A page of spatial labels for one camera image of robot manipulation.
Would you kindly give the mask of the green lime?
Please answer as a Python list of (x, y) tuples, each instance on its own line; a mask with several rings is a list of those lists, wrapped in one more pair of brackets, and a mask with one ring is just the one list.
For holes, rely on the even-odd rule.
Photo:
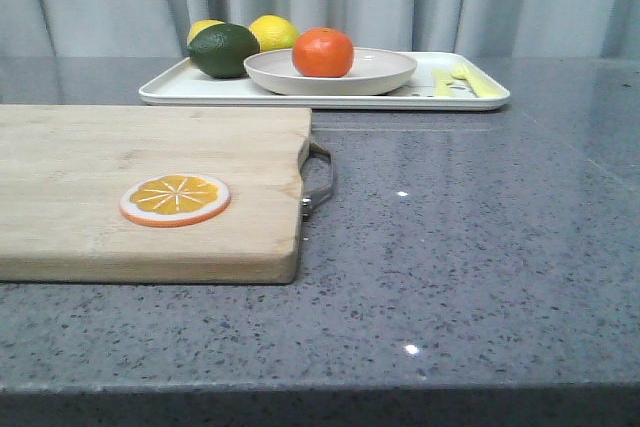
[(230, 23), (209, 26), (188, 44), (192, 63), (203, 73), (218, 79), (246, 74), (244, 61), (260, 52), (260, 44), (247, 28)]

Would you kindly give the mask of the yellow plastic knife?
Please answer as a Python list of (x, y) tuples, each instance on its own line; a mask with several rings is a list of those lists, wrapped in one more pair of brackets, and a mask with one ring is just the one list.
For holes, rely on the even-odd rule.
[(443, 69), (433, 69), (432, 76), (434, 79), (434, 96), (440, 98), (452, 97), (450, 86), (453, 84), (454, 79), (451, 74)]

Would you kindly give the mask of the yellow lemon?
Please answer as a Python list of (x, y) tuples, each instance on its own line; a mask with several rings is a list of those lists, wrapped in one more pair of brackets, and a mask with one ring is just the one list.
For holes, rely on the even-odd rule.
[(216, 19), (204, 19), (194, 22), (190, 27), (186, 43), (190, 44), (194, 40), (194, 38), (204, 29), (220, 24), (223, 24), (223, 21)]
[(287, 19), (276, 15), (263, 15), (248, 27), (258, 40), (261, 52), (292, 48), (300, 33)]

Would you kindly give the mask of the wooden cutting board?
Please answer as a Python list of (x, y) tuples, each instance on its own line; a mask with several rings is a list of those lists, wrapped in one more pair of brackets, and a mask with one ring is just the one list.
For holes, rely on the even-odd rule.
[(285, 284), (305, 108), (5, 105), (5, 281)]

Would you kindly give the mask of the orange slice toy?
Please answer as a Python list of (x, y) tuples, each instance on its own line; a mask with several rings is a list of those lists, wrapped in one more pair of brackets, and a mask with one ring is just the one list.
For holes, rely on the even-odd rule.
[(223, 212), (231, 202), (229, 187), (204, 174), (174, 173), (139, 182), (121, 197), (119, 211), (142, 226), (194, 225)]

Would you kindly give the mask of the beige round plate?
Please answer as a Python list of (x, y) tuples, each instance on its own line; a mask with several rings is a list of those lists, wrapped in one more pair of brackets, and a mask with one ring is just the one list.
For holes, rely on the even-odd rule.
[(342, 77), (302, 75), (294, 66), (293, 50), (255, 54), (244, 61), (249, 77), (260, 87), (289, 96), (375, 96), (395, 90), (410, 80), (417, 61), (402, 53), (355, 48), (350, 71)]

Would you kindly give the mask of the orange tangerine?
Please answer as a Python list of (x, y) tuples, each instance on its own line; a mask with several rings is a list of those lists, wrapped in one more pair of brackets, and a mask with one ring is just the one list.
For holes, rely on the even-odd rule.
[(292, 50), (296, 70), (306, 77), (340, 78), (352, 68), (355, 49), (349, 36), (329, 28), (313, 28), (298, 37)]

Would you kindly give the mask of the yellow lemon right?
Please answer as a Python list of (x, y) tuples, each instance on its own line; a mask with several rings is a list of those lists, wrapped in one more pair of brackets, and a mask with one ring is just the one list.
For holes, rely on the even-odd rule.
[(287, 19), (276, 15), (263, 15), (248, 27), (258, 40), (261, 52), (292, 48), (300, 33)]

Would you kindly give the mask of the yellow lemon left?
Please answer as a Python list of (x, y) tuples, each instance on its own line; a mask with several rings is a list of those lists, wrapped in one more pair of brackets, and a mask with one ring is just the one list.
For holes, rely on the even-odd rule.
[(190, 44), (194, 40), (194, 38), (204, 29), (220, 24), (223, 24), (223, 21), (216, 19), (204, 19), (194, 22), (190, 27), (186, 43)]

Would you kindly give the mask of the white bear print tray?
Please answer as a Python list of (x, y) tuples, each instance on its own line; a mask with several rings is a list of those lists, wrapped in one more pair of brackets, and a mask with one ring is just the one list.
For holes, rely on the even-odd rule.
[[(508, 89), (465, 57), (446, 52), (398, 52), (417, 61), (417, 69), (401, 87), (375, 96), (289, 96), (258, 86), (246, 73), (237, 79), (214, 79), (184, 59), (144, 84), (139, 95), (152, 105), (206, 106), (302, 106), (314, 109), (346, 110), (426, 110), (492, 111), (510, 100)], [(501, 93), (499, 97), (478, 98), (464, 80), (454, 79), (452, 97), (434, 96), (433, 69), (451, 74), (456, 64), (467, 64)]]

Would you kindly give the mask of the yellow plastic fork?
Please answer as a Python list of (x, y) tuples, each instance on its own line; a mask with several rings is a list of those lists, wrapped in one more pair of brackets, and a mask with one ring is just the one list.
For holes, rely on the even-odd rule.
[(501, 95), (498, 89), (494, 88), (467, 64), (460, 63), (453, 66), (451, 75), (455, 79), (466, 81), (478, 98), (499, 97)]

